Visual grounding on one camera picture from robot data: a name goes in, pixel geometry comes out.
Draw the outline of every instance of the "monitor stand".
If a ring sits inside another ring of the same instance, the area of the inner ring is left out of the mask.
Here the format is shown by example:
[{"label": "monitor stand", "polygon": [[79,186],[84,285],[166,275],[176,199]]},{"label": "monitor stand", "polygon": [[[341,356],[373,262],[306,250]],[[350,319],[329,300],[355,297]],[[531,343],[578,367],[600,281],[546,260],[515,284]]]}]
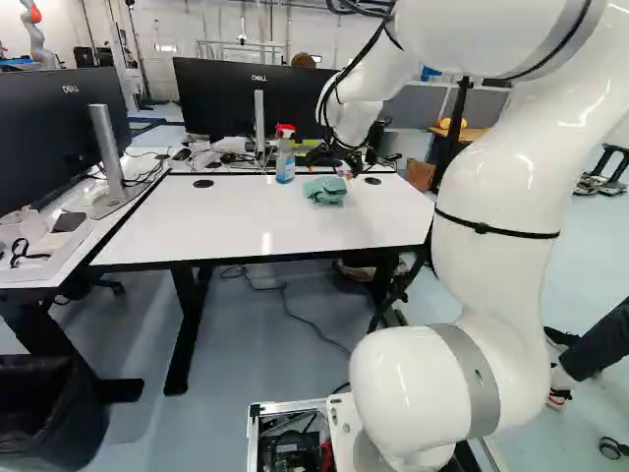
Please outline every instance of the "monitor stand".
[{"label": "monitor stand", "polygon": [[127,187],[125,188],[125,193],[122,197],[114,197],[108,191],[106,194],[97,197],[92,202],[91,207],[87,211],[87,215],[91,219],[102,219],[108,214],[116,211],[118,208],[121,208],[134,200],[144,190],[146,190],[149,185],[149,183],[145,183],[134,184],[133,187]]},{"label": "monitor stand", "polygon": [[264,165],[264,90],[254,90],[254,105],[256,106],[256,159]]},{"label": "monitor stand", "polygon": [[102,219],[108,214],[123,207],[141,194],[150,183],[134,183],[133,186],[125,186],[125,175],[120,165],[118,146],[111,127],[109,110],[105,104],[88,105],[98,147],[102,156],[105,177],[107,177],[108,190],[95,196],[88,215],[91,219]]}]

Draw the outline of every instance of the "green cloth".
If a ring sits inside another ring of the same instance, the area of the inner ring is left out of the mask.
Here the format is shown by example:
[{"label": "green cloth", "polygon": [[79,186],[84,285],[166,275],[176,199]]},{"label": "green cloth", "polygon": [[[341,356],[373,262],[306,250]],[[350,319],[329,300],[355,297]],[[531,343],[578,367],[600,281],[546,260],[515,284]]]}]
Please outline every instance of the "green cloth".
[{"label": "green cloth", "polygon": [[304,184],[304,197],[317,205],[340,205],[347,195],[345,179],[325,175]]}]

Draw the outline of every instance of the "black monitor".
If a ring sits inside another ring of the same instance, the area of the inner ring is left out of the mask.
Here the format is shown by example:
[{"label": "black monitor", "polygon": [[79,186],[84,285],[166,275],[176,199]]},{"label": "black monitor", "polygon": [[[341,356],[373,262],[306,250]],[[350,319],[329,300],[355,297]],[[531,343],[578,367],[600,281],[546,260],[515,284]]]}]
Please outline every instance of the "black monitor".
[{"label": "black monitor", "polygon": [[118,152],[131,143],[114,68],[0,74],[0,216],[100,162],[87,106],[108,105]]},{"label": "black monitor", "polygon": [[264,90],[264,129],[277,123],[297,128],[303,139],[323,138],[315,119],[318,96],[337,71],[241,62],[173,58],[181,107],[189,133],[225,136],[254,133],[254,91]]}]

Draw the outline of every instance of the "person's leg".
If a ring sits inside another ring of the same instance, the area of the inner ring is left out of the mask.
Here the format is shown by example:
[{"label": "person's leg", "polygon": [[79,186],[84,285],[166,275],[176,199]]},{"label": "person's leg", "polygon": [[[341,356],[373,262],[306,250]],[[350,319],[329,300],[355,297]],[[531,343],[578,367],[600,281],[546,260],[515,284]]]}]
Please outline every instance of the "person's leg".
[{"label": "person's leg", "polygon": [[559,356],[563,370],[581,382],[629,354],[629,298]]},{"label": "person's leg", "polygon": [[629,298],[605,315],[552,366],[547,405],[561,410],[572,387],[629,354]]}]

